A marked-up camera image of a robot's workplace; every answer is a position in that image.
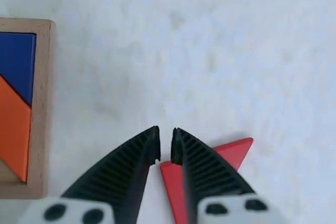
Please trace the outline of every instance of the wooden puzzle tray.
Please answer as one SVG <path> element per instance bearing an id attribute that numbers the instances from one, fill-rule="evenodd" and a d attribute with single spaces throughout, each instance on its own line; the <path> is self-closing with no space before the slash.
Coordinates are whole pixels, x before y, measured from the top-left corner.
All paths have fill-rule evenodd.
<path id="1" fill-rule="evenodd" d="M 46 192 L 54 26 L 50 20 L 0 18 L 0 198 Z"/>

